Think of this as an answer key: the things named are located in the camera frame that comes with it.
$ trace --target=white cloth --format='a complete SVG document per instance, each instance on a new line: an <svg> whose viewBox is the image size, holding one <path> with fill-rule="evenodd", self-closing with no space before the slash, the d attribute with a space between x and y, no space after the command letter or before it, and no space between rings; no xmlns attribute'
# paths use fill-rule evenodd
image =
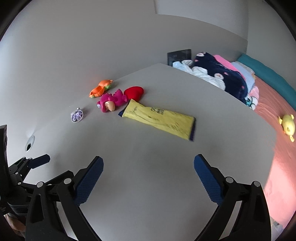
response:
<svg viewBox="0 0 296 241"><path fill-rule="evenodd" d="M192 69L189 67L192 64L192 60L183 60L182 62L174 62L173 67L182 71L185 71L189 74L192 74L196 77L199 77L206 82L217 86L218 88L225 90L225 83L223 81L223 76L213 77L207 74L207 70L202 67L193 67Z"/></svg>

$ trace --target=pink bedsheet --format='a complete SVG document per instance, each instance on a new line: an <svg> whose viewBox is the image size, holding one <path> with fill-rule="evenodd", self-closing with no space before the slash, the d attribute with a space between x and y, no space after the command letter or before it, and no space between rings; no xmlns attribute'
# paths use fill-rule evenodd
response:
<svg viewBox="0 0 296 241"><path fill-rule="evenodd" d="M259 103L255 112L276 130L275 154L264 188L270 216L285 227L296 210L296 142L284 134L278 116L296 111L273 88L256 77Z"/></svg>

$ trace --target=red heart plush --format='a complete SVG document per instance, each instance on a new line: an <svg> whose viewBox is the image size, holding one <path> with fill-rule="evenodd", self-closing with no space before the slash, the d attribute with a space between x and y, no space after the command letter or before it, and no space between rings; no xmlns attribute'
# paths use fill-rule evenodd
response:
<svg viewBox="0 0 296 241"><path fill-rule="evenodd" d="M139 101L144 94L144 89L139 86L133 86L124 91L124 93L128 100L133 99L134 101Z"/></svg>

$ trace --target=table surface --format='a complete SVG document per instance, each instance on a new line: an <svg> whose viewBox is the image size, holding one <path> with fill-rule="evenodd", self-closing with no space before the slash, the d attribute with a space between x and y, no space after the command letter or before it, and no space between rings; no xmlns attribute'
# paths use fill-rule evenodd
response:
<svg viewBox="0 0 296 241"><path fill-rule="evenodd" d="M95 156L103 158L104 171L88 201L81 205L102 240L194 240L217 207L193 168L199 153L224 176L247 184L258 180L264 186L276 134L239 100L163 64L113 83L109 93L141 86L145 90L141 104L194 116L197 121L191 142L119 117L124 107L102 113L96 106L98 98L85 97L34 134L35 143L23 156L47 153L51 161L32 170L26 182L48 181L66 170L76 173ZM77 107L84 110L85 117L71 123L70 113ZM61 206L59 209L65 229L73 236ZM224 235L230 230L228 225Z"/></svg>

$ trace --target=orange toy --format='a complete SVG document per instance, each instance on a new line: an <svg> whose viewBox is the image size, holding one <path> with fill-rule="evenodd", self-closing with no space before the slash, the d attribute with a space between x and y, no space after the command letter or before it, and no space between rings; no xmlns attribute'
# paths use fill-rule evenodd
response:
<svg viewBox="0 0 296 241"><path fill-rule="evenodd" d="M98 86L89 93L89 97L94 98L101 96L106 90L110 89L112 82L113 80L102 80Z"/></svg>

